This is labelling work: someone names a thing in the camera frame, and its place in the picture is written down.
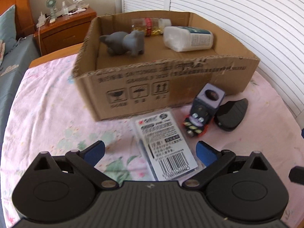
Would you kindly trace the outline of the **white medicine bottle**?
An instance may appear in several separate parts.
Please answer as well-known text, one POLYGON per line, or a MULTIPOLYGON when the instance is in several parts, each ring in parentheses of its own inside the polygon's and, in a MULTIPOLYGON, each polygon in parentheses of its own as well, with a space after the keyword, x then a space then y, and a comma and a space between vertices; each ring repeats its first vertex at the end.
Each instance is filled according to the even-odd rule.
POLYGON ((211 49, 213 39, 211 31, 196 27, 168 26, 163 31, 164 45, 176 52, 211 49))

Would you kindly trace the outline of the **black toy train car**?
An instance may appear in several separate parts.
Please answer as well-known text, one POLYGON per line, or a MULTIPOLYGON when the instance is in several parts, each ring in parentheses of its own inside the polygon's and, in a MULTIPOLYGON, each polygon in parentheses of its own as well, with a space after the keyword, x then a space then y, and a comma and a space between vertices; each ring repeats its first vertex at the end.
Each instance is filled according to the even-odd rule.
POLYGON ((187 135, 197 137, 206 132, 224 97, 225 92, 210 83, 200 90, 192 102, 190 114, 183 122, 187 135))

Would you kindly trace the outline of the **grey toy animal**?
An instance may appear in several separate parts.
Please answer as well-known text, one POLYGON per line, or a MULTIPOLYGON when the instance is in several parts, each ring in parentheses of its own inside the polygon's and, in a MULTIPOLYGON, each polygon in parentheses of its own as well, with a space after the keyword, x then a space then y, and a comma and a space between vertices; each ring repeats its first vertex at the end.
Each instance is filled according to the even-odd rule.
POLYGON ((107 46, 107 53, 110 56, 119 56, 130 53, 132 57, 143 55, 145 33, 133 30, 131 33, 124 31, 114 32, 110 35, 102 35, 99 41, 107 46))

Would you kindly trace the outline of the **wooden nightstand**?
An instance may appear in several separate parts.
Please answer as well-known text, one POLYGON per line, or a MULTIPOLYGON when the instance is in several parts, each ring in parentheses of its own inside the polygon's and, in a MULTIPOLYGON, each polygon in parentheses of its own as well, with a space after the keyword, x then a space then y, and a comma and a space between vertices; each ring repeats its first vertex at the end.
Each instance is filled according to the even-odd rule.
POLYGON ((47 21, 34 33, 41 55, 82 43, 96 16, 96 11, 88 8, 81 13, 59 17, 53 23, 47 21))

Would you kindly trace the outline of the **wooden bed headboard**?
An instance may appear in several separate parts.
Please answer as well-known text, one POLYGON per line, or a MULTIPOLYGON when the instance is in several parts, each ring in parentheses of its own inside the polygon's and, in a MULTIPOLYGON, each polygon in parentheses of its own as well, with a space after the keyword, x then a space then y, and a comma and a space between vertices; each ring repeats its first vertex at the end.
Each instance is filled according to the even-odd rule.
POLYGON ((31 35, 35 32, 36 25, 32 17, 29 0, 1 0, 1 14, 9 7, 15 5, 15 27, 17 39, 31 35))

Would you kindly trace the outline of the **white louvered closet doors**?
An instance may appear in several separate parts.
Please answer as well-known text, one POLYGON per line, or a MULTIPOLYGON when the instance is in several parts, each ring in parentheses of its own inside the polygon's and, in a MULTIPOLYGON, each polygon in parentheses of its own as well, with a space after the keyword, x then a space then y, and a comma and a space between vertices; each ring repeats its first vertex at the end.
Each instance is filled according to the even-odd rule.
POLYGON ((124 12, 193 12, 260 58, 258 72, 303 122, 303 0, 122 0, 124 12))

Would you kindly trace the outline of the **blue pillow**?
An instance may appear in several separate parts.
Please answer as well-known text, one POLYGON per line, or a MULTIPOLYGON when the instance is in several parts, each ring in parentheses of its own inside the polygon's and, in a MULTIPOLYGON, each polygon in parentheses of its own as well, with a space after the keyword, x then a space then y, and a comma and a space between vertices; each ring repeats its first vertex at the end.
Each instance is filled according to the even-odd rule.
POLYGON ((0 21, 1 40, 5 43, 5 55, 14 49, 17 40, 15 26, 15 5, 9 7, 2 15, 0 21))

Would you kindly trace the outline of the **white refill pack box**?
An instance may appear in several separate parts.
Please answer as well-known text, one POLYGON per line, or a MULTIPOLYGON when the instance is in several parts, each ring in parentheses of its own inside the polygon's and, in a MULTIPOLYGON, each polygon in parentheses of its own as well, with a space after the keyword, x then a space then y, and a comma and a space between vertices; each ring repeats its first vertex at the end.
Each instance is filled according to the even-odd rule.
POLYGON ((155 181, 181 181, 200 168, 171 109, 138 115, 131 121, 155 181))

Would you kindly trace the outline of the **blue bed sheet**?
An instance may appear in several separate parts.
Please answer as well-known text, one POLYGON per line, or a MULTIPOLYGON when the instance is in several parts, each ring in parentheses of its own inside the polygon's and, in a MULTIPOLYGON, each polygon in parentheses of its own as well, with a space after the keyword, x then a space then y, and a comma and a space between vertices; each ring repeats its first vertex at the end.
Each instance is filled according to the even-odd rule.
POLYGON ((19 44, 3 58, 0 95, 1 143, 3 143, 10 109, 21 80, 30 63, 40 56, 33 35, 29 35, 20 39, 19 44))

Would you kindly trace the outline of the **clear bottle yellow capsules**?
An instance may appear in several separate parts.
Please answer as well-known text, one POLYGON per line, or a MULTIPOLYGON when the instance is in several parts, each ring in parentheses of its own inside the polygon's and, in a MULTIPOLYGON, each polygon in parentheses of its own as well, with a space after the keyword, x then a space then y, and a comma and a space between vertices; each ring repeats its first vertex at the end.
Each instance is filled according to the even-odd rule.
POLYGON ((164 28, 171 26, 170 19, 160 18, 137 18, 131 20, 132 30, 143 31, 145 36, 162 35, 164 28))

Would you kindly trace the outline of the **black teardrop-shaped case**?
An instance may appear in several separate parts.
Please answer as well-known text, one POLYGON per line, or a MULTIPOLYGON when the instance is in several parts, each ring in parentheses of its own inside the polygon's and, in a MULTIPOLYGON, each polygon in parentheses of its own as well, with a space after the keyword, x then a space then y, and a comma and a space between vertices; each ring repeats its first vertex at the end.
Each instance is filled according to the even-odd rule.
POLYGON ((214 123, 222 130, 232 132, 245 117, 248 100, 228 101, 221 105, 214 116, 214 123))

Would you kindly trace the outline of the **white power strip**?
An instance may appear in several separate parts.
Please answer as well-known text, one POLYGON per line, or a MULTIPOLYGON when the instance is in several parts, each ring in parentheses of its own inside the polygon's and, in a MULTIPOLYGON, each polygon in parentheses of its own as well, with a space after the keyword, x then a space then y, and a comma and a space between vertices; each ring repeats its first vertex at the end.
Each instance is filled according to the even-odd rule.
POLYGON ((46 23, 46 15, 43 14, 43 13, 41 12, 41 13, 40 13, 40 16, 39 16, 39 18, 38 18, 38 22, 37 22, 37 24, 36 24, 36 27, 37 27, 37 28, 40 28, 40 27, 42 27, 43 25, 45 25, 45 23, 46 23))

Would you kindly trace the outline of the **small clear spray bottle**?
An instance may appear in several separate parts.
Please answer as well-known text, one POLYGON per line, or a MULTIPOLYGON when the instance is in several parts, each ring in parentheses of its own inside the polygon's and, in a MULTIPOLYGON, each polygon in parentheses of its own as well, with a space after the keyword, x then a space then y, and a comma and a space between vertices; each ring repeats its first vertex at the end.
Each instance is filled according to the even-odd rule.
POLYGON ((62 2, 62 15, 65 16, 65 15, 68 15, 69 14, 69 9, 68 9, 68 6, 65 4, 65 1, 62 2))

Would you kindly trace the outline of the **brown cardboard box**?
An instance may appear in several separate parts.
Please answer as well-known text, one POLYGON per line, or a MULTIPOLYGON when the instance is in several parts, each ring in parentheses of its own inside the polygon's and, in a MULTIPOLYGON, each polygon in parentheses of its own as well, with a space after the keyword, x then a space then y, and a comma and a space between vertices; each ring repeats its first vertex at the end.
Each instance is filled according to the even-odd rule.
POLYGON ((259 58, 234 36, 191 12, 150 10, 96 17, 74 63, 72 76, 92 118, 96 121, 138 115, 191 103, 211 83, 237 94, 246 88, 259 58), (99 38, 131 32, 133 19, 170 19, 174 26, 209 30, 211 49, 175 52, 162 36, 145 38, 145 51, 110 56, 99 38))

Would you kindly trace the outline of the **small green desk fan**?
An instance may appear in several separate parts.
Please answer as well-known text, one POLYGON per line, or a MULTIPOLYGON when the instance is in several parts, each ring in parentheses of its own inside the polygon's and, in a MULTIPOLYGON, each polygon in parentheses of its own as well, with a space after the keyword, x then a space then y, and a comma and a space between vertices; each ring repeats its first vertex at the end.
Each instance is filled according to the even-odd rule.
POLYGON ((57 0, 46 0, 45 5, 50 10, 49 23, 52 24, 56 21, 56 18, 57 18, 56 17, 57 0))

